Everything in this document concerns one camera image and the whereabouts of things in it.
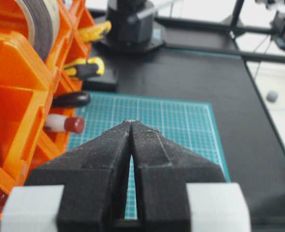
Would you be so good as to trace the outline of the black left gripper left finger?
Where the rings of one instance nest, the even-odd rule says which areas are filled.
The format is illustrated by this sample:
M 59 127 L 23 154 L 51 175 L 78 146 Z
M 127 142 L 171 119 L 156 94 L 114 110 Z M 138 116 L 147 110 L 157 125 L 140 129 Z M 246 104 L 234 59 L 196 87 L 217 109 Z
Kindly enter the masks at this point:
M 131 123 L 123 123 L 32 170 L 26 186 L 63 185 L 60 232 L 105 232 L 125 216 Z

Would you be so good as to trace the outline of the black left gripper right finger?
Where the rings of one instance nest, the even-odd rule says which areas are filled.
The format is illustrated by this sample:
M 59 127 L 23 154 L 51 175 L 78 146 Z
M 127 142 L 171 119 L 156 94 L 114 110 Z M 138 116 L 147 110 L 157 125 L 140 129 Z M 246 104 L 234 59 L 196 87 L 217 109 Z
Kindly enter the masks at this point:
M 146 232 L 191 229 L 187 183 L 225 183 L 219 165 L 165 138 L 139 121 L 131 123 L 138 218 Z

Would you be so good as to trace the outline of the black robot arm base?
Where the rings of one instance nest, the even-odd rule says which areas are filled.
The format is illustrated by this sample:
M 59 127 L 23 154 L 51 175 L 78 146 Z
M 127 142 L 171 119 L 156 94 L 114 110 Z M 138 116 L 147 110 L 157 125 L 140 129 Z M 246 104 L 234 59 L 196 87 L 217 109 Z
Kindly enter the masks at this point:
M 128 54 L 144 54 L 165 43 L 165 27 L 155 21 L 155 12 L 139 17 L 139 13 L 154 9 L 149 0 L 109 0 L 106 14 L 97 22 L 110 21 L 111 30 L 100 39 L 103 47 Z

